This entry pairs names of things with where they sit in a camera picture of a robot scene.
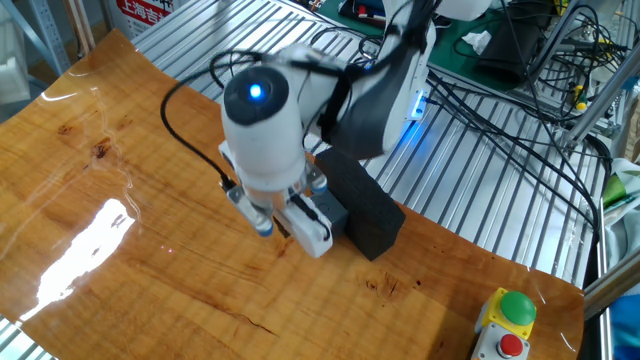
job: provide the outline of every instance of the blue led light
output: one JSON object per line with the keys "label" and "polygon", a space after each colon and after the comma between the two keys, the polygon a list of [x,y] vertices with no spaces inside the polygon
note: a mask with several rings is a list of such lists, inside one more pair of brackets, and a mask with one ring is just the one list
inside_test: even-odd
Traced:
{"label": "blue led light", "polygon": [[262,87],[258,84],[251,85],[251,87],[249,87],[249,95],[251,95],[253,99],[259,99],[262,97]]}
{"label": "blue led light", "polygon": [[420,103],[422,102],[423,96],[424,96],[424,90],[421,90],[416,99],[416,103],[413,105],[413,110],[411,111],[411,117],[414,120],[422,118],[422,109],[420,109]]}

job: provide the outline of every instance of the wood grain surface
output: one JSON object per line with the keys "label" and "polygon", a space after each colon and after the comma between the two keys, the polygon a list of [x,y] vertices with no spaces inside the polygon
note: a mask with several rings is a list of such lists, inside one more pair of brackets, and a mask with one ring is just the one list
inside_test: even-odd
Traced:
{"label": "wood grain surface", "polygon": [[[374,262],[258,237],[159,118],[175,83],[111,33],[0,126],[0,313],[68,359],[465,359],[499,286],[529,295],[529,359],[575,359],[583,294],[404,209]],[[168,115],[223,163],[220,107]]]}

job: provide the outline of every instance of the black block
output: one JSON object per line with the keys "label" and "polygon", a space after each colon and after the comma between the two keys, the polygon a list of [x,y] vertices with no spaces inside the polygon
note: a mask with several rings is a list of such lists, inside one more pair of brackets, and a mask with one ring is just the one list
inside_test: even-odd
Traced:
{"label": "black block", "polygon": [[345,234],[369,260],[393,246],[406,218],[359,162],[333,148],[316,156],[329,191],[349,212]]}

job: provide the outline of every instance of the emergency stop button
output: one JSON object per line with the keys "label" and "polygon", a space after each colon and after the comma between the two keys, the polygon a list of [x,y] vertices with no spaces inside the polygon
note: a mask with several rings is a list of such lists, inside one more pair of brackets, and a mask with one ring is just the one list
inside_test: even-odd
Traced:
{"label": "emergency stop button", "polygon": [[514,356],[522,354],[524,349],[522,341],[519,337],[513,334],[507,334],[500,339],[498,344],[498,354],[505,359],[510,359]]}

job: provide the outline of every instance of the red sign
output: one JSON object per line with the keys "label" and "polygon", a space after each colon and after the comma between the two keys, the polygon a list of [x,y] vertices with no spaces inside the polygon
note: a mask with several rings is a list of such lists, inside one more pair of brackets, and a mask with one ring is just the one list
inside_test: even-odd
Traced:
{"label": "red sign", "polygon": [[116,3],[123,14],[148,25],[155,25],[169,14],[165,9],[143,0],[116,0]]}

